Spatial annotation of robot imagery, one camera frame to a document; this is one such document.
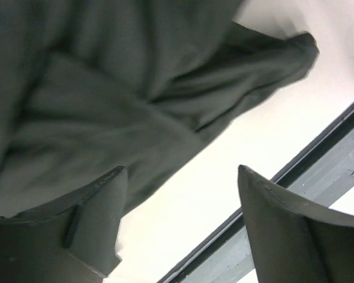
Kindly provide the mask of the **black printed t-shirt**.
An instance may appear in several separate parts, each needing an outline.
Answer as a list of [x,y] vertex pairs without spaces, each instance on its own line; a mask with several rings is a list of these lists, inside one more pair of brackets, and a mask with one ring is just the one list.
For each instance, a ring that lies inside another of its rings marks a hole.
[[241,1],[0,1],[0,217],[117,166],[126,212],[230,122],[301,80],[308,33],[233,21]]

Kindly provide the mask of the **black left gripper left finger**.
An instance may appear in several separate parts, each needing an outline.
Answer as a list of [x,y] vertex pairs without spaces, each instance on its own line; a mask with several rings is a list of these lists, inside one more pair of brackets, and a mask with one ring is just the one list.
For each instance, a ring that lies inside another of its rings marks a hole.
[[127,191],[119,166],[14,217],[0,217],[0,282],[102,282],[120,263],[116,241]]

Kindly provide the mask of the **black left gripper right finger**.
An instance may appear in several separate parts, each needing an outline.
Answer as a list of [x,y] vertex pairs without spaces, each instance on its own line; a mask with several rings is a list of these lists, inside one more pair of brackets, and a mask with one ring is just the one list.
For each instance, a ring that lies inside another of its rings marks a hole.
[[238,190],[259,282],[354,282],[354,216],[238,168]]

